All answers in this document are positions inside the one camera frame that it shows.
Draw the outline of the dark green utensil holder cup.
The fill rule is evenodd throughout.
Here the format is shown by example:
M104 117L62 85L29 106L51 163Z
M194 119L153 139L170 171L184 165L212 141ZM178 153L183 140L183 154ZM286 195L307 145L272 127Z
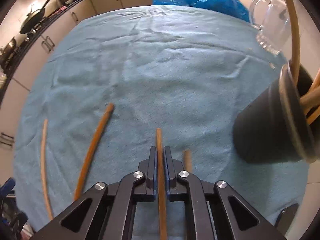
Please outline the dark green utensil holder cup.
M319 120L311 125L299 103L312 84L301 67L294 83L287 64L280 76L242 110L233 125L236 153L248 163L313 163L319 159Z

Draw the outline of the wooden chopstick long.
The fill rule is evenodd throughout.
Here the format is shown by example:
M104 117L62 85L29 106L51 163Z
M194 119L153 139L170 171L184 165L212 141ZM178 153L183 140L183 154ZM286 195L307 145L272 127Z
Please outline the wooden chopstick long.
M289 63L294 84L297 85L300 70L300 35L298 17L293 0L285 0L291 24L292 56Z

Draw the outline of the blue towel table cover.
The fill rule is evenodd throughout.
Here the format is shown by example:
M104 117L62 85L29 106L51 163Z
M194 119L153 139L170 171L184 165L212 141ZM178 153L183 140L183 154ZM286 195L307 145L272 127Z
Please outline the blue towel table cover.
M256 42L249 23L219 12L154 5L83 20L56 47L34 81L16 134L17 206L40 230L48 222L41 186L44 120L47 185L53 214L73 201L90 141L106 104L112 118L85 188L135 171L155 143L156 128L172 156L192 152L193 172L224 180L270 223L303 200L304 161L255 165L238 157L233 122L279 77L286 63Z

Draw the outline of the black smartphone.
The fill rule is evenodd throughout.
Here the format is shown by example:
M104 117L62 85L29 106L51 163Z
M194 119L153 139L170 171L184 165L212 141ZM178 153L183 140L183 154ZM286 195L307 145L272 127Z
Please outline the black smartphone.
M299 204L295 203L295 204L290 205L289 207L284 208L279 213L274 226L283 235L285 235L287 233L287 231L289 230L289 228L290 228L290 226L296 216L298 208L299 208Z

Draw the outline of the clear glass mug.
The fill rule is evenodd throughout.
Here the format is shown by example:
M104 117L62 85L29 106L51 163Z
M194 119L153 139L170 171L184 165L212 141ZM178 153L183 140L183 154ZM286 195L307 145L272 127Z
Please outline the clear glass mug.
M267 4L263 11L263 19L258 23L254 19L257 5L260 2ZM249 6L250 24L258 29L256 41L266 51L273 55L281 52L283 45L291 35L289 12L284 0L252 0Z

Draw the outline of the black wok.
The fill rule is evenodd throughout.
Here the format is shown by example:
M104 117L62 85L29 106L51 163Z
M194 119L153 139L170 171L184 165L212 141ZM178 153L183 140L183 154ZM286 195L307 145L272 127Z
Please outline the black wok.
M20 34L27 34L33 29L33 27L35 27L37 23L40 22L40 20L43 19L44 13L45 13L45 7L49 2L50 0L46 0L42 8L37 9L35 11L31 11L27 15L27 18L24 20L24 22L21 25Z

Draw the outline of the black kettle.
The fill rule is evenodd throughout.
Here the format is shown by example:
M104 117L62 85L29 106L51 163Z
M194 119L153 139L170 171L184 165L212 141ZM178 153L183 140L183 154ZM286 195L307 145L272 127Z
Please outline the black kettle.
M63 6L66 6L67 4L67 0L56 0L56 4L57 4L57 7L63 7Z

